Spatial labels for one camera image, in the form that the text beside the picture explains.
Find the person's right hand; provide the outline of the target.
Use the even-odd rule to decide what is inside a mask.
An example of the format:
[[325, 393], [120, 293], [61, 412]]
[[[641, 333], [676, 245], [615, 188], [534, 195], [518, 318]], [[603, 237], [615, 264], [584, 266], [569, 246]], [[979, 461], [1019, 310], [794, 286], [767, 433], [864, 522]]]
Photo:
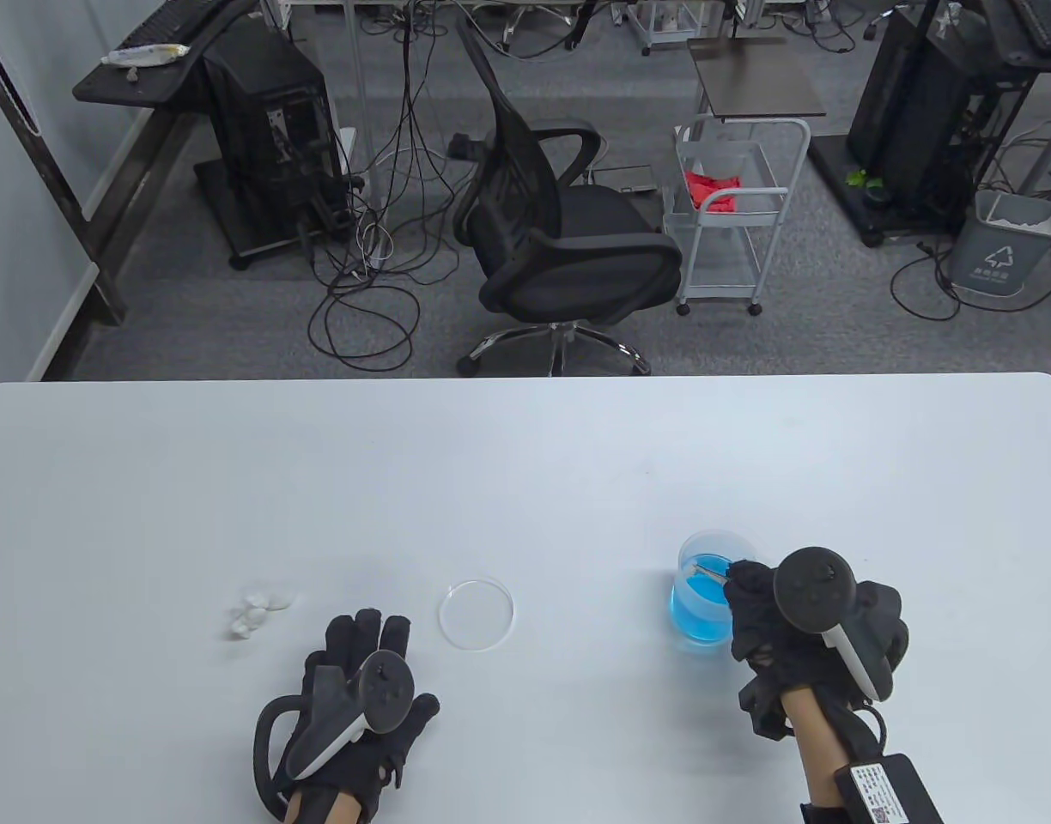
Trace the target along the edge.
[[740, 692], [754, 730], [770, 739], [792, 736], [783, 699], [809, 689], [849, 754], [878, 756], [883, 739], [858, 710], [891, 696], [907, 654], [897, 589], [858, 581], [832, 550], [805, 547], [779, 566], [731, 562], [723, 593], [731, 610], [731, 655], [754, 672]]

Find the person's left hand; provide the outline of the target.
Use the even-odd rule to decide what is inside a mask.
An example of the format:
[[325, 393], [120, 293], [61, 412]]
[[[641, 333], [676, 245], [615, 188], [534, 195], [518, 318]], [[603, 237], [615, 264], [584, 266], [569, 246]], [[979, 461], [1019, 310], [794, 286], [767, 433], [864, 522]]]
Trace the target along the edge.
[[[306, 697], [316, 688], [316, 675], [326, 667], [341, 670], [345, 679], [357, 675], [369, 656], [391, 651], [405, 657], [410, 639], [410, 621], [400, 615], [383, 617], [377, 609], [360, 609], [354, 616], [334, 617], [325, 631], [325, 648], [310, 654], [305, 662], [302, 692]], [[287, 820], [295, 823], [365, 823], [380, 804], [385, 786], [399, 788], [405, 762], [428, 722], [440, 710], [432, 694], [419, 694], [395, 730], [365, 730], [358, 738], [346, 736], [317, 772], [298, 778], [294, 766], [286, 772], [294, 778]]]

